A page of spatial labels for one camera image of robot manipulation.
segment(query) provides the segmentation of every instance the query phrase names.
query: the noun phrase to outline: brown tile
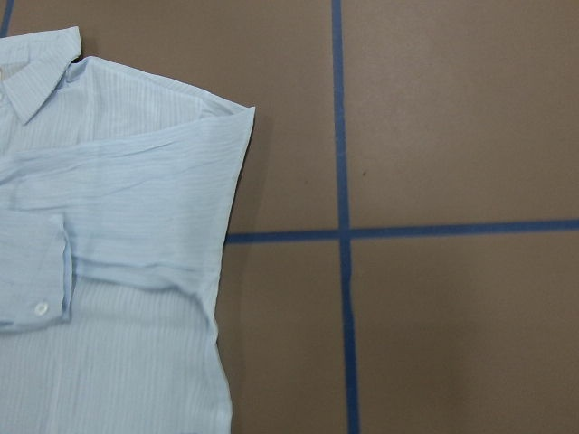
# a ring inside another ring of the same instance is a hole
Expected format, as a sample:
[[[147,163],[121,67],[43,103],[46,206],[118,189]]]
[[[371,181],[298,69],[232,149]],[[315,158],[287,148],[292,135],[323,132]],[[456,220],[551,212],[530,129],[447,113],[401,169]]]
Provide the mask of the brown tile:
[[[362,431],[579,432],[579,233],[356,241]]]
[[[233,434],[346,434],[338,248],[228,245],[217,319]]]
[[[579,2],[343,4],[353,225],[579,215]]]
[[[72,25],[84,55],[257,107],[230,231],[337,225],[325,2],[35,0],[15,3],[10,31]]]

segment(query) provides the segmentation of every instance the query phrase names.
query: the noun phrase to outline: shirt body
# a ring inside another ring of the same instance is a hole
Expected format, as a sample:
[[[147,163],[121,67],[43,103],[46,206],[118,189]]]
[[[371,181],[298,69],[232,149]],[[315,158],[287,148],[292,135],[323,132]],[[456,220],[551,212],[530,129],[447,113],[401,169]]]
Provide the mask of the shirt body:
[[[253,108],[80,49],[0,40],[0,432],[224,434],[214,303]]]

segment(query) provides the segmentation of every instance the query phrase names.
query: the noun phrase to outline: button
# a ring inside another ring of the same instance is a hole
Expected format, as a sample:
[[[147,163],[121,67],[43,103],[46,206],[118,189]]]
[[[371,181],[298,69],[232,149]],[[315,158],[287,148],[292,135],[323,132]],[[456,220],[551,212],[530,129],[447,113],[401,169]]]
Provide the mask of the button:
[[[34,308],[34,313],[37,316],[42,316],[44,315],[46,312],[48,312],[48,303],[46,303],[45,301],[41,301],[39,304],[36,305],[36,307]]]

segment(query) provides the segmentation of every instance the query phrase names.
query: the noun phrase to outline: floor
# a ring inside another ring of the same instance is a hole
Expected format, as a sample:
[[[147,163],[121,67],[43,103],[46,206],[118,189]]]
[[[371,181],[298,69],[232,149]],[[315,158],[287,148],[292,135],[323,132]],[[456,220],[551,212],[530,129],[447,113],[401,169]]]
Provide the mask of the floor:
[[[579,3],[7,0],[0,34],[257,107],[233,434],[579,432]]]

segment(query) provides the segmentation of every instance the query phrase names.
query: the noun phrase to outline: shirt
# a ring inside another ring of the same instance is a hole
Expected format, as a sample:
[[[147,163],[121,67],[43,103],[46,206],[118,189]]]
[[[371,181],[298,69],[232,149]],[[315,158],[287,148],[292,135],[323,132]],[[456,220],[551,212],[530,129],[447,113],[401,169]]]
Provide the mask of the shirt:
[[[221,434],[223,240],[254,108],[0,40],[0,432]]]

